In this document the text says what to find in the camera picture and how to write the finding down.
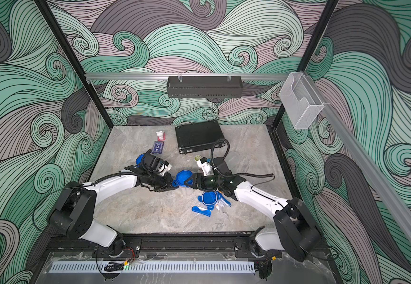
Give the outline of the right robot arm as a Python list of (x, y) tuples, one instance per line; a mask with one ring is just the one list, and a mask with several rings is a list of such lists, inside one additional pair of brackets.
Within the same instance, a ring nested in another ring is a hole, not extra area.
[(285, 252), (294, 260), (303, 262), (321, 240), (316, 221), (298, 198), (287, 200), (268, 194), (237, 175), (205, 176), (195, 173), (178, 184), (203, 192), (218, 191), (272, 219), (273, 228), (262, 227), (250, 237), (249, 247), (255, 256)]

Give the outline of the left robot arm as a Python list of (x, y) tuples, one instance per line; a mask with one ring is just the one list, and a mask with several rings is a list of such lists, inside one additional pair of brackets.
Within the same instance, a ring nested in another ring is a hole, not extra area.
[(178, 188), (168, 172), (161, 174), (129, 166), (94, 182), (67, 184), (50, 210), (47, 221), (70, 240), (92, 242), (104, 249), (110, 257), (120, 257), (126, 247), (123, 235), (114, 228), (95, 221), (95, 207), (111, 196), (138, 186), (155, 192)]

